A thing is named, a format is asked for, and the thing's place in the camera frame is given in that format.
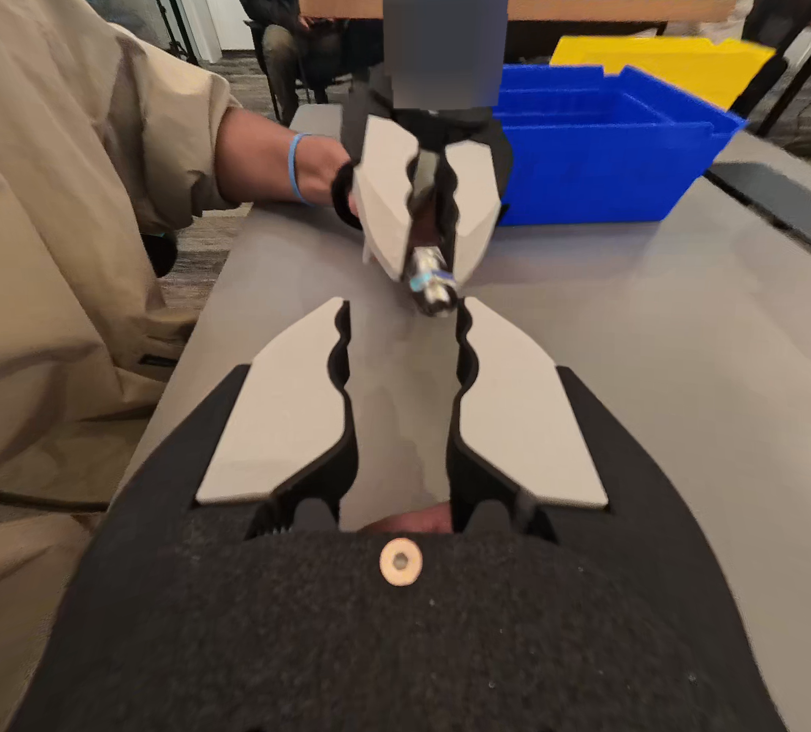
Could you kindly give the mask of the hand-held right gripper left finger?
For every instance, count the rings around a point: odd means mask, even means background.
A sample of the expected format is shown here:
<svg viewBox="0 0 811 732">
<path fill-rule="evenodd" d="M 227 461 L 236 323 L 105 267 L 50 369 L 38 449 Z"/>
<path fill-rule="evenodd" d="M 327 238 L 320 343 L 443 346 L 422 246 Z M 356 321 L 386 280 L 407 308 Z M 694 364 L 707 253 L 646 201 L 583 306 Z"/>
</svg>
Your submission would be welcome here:
<svg viewBox="0 0 811 732">
<path fill-rule="evenodd" d="M 335 524 L 359 470 L 350 302 L 333 297 L 255 356 L 196 493 L 199 506 L 255 503 L 271 530 L 317 501 Z"/>
</svg>

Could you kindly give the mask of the yellow plastic bin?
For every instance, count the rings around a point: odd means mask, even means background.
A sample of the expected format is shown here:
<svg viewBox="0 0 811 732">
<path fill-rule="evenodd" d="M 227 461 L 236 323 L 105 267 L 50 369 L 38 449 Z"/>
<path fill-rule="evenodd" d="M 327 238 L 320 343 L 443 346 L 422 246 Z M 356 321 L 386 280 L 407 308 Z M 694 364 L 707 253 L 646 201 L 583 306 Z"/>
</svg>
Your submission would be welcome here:
<svg viewBox="0 0 811 732">
<path fill-rule="evenodd" d="M 715 44 L 701 37 L 561 37 L 552 66 L 600 66 L 606 74 L 633 67 L 729 110 L 773 48 L 746 41 Z"/>
</svg>

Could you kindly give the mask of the person's left forearm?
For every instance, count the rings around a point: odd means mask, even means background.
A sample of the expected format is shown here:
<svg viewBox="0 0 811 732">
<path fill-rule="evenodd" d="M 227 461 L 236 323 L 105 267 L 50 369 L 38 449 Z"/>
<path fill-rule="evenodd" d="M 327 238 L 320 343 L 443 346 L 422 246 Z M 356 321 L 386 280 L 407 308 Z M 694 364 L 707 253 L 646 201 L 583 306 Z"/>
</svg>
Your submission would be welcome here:
<svg viewBox="0 0 811 732">
<path fill-rule="evenodd" d="M 214 174 L 229 203 L 300 201 L 290 179 L 294 133 L 261 115 L 229 108 L 218 128 Z"/>
</svg>

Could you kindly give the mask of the blue divided plastic bin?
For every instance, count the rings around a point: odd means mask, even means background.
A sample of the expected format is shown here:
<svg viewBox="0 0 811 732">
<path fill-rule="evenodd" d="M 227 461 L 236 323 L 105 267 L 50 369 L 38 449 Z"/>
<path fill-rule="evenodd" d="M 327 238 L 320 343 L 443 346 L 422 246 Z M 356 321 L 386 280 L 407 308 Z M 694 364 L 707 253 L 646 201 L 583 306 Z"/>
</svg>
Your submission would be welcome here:
<svg viewBox="0 0 811 732">
<path fill-rule="evenodd" d="M 502 227 L 662 221 L 745 120 L 632 66 L 504 65 Z"/>
</svg>

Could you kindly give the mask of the black desk mat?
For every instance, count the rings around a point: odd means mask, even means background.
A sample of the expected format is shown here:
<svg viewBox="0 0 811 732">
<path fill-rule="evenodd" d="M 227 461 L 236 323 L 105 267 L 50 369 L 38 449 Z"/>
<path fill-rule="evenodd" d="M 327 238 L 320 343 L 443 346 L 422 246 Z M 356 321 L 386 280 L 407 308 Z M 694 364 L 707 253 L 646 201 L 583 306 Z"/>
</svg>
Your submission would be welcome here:
<svg viewBox="0 0 811 732">
<path fill-rule="evenodd" d="M 803 183 L 751 162 L 718 163 L 704 177 L 777 230 L 810 244 L 810 190 Z"/>
</svg>

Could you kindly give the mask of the silver hex bolt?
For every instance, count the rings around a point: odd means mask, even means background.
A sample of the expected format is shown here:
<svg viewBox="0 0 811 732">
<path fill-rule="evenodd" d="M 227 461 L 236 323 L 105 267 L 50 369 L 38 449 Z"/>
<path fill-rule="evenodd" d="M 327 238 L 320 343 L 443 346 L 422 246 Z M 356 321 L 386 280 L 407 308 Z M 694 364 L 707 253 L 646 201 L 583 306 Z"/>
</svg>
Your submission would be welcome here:
<svg viewBox="0 0 811 732">
<path fill-rule="evenodd" d="M 458 290 L 449 289 L 440 285 L 414 293 L 409 287 L 410 276 L 416 271 L 427 268 L 441 268 L 451 273 L 445 263 L 441 251 L 434 246 L 419 246 L 413 248 L 410 259 L 404 271 L 404 283 L 410 291 L 418 309 L 429 317 L 443 317 L 453 311 L 457 306 Z"/>
</svg>

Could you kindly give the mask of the person's left hand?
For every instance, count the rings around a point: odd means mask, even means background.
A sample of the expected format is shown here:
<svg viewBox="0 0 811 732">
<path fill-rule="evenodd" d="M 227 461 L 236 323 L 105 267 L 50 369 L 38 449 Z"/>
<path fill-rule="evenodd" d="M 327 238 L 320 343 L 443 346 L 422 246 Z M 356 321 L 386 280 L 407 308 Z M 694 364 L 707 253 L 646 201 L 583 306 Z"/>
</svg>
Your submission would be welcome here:
<svg viewBox="0 0 811 732">
<path fill-rule="evenodd" d="M 350 163 L 350 154 L 335 138 L 306 135 L 295 152 L 299 193 L 310 205 L 334 209 L 332 187 L 340 170 Z"/>
</svg>

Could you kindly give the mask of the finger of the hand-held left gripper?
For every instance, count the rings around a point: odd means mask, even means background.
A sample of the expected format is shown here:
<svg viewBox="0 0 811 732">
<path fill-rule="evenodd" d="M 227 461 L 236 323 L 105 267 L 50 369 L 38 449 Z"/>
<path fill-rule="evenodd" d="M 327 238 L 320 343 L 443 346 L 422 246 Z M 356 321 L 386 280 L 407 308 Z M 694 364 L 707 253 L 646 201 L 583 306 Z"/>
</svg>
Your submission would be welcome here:
<svg viewBox="0 0 811 732">
<path fill-rule="evenodd" d="M 448 145 L 451 178 L 444 192 L 444 260 L 462 290 L 482 262 L 501 212 L 492 151 L 479 142 Z"/>
<path fill-rule="evenodd" d="M 418 156 L 419 142 L 410 132 L 390 119 L 367 118 L 352 196 L 362 226 L 363 260 L 374 257 L 395 282 L 401 280 L 406 264 L 413 192 L 408 169 Z"/>
</svg>

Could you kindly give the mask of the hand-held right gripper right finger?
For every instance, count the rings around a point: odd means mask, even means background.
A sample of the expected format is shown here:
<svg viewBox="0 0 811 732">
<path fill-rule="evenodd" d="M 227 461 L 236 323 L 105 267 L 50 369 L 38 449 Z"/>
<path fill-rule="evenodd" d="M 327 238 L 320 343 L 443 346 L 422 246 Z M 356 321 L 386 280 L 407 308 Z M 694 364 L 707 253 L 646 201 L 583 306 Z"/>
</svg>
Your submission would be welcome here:
<svg viewBox="0 0 811 732">
<path fill-rule="evenodd" d="M 453 531 L 462 533 L 490 502 L 538 534 L 547 506 L 606 509 L 607 491 L 552 357 L 472 296 L 458 305 L 456 339 L 459 390 L 447 442 Z"/>
</svg>

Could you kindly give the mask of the blue wristband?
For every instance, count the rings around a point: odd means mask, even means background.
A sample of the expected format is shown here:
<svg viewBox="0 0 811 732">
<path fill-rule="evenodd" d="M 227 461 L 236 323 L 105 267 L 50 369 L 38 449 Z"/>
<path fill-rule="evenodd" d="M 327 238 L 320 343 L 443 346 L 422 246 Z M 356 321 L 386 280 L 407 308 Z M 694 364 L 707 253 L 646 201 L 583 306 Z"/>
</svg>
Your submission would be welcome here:
<svg viewBox="0 0 811 732">
<path fill-rule="evenodd" d="M 290 141 L 287 153 L 287 169 L 290 190 L 293 193 L 294 197 L 303 205 L 306 205 L 307 207 L 314 207 L 314 204 L 311 203 L 309 199 L 305 197 L 304 194 L 302 194 L 299 188 L 298 169 L 297 169 L 297 152 L 299 145 L 304 139 L 309 137 L 310 133 L 306 132 L 298 132 L 294 134 L 293 138 Z"/>
</svg>

